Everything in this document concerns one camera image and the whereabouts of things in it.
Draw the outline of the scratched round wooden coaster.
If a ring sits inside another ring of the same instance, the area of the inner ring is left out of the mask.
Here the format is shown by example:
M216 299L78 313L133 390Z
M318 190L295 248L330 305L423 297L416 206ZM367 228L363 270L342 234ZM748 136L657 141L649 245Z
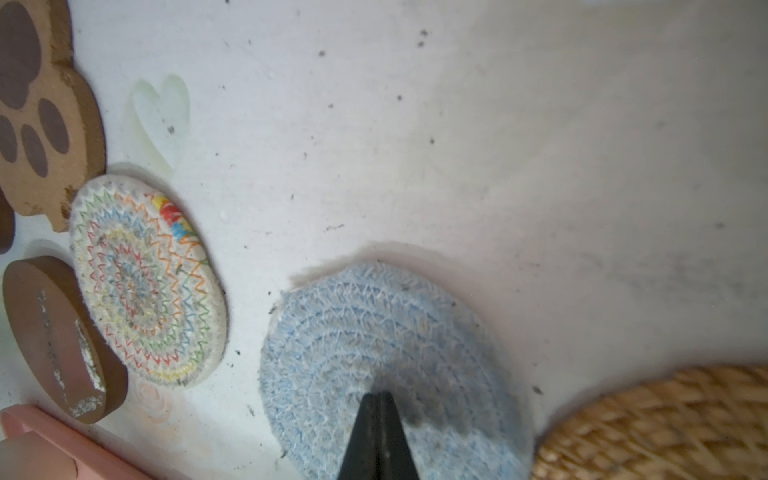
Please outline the scratched round wooden coaster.
M91 319L73 269L52 256L16 260L2 289L14 339L51 400L84 424L117 410L127 368Z

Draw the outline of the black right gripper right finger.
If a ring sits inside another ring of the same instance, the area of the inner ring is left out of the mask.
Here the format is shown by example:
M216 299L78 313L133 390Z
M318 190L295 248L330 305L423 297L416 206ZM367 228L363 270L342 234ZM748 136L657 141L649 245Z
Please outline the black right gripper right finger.
M393 395L380 392L377 402L377 478L419 480Z

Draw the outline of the round dark wooden coaster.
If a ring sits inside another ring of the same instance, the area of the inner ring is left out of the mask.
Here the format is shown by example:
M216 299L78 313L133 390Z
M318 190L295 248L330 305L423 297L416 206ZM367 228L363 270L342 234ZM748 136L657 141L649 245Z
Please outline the round dark wooden coaster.
M7 253L15 238L15 212L0 190L0 254Z

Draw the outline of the light blue woven coaster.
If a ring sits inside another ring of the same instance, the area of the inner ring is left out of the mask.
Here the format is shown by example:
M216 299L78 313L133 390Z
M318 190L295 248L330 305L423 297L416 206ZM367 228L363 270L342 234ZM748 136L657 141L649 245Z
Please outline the light blue woven coaster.
M363 397L392 394L423 479L525 479L532 414L477 314L426 278L351 265L285 293L260 358L265 415L304 479L332 479Z

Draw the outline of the cork paw print coaster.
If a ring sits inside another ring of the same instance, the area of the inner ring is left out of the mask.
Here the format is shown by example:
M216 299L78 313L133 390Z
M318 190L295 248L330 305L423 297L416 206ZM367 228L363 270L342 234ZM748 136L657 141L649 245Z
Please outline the cork paw print coaster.
M76 70L65 1L1 4L1 190L64 232L77 192L106 170L96 98Z

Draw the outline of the white multicolour woven coaster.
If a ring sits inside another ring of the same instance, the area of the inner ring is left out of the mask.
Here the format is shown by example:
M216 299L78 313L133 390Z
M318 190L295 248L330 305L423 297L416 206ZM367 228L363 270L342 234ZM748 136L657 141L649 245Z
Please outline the white multicolour woven coaster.
M225 293L176 203L138 179L102 175L78 192L69 233L84 303L129 371L176 389L209 377L227 343Z

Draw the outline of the round tan wicker coaster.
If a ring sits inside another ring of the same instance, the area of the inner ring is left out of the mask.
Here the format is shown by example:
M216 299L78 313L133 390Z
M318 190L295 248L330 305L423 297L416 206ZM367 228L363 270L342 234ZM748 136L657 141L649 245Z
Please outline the round tan wicker coaster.
M539 444L533 479L764 479L767 368L690 368L603 396Z

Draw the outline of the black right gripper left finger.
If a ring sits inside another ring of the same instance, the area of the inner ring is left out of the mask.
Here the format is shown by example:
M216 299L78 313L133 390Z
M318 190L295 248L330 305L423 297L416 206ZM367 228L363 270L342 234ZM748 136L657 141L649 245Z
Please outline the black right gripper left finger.
M379 478L379 395L362 397L351 436L343 457L338 480Z

